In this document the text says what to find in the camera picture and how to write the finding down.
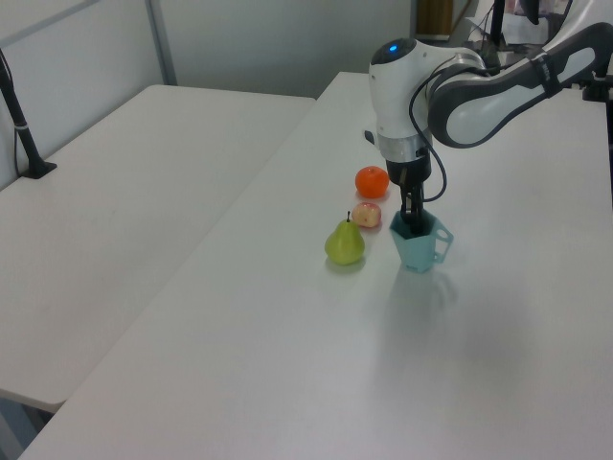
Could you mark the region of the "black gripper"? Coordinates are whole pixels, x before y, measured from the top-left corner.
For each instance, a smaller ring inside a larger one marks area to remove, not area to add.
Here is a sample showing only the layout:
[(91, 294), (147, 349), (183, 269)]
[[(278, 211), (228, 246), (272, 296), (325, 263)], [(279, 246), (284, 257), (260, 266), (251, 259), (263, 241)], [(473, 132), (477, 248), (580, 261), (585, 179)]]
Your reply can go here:
[(424, 235), (427, 218), (423, 213), (423, 183), (431, 174), (430, 161), (414, 160), (404, 163), (386, 161), (386, 167), (390, 181), (400, 187), (400, 216), (403, 223), (410, 226), (413, 216), (412, 232), (418, 236)]

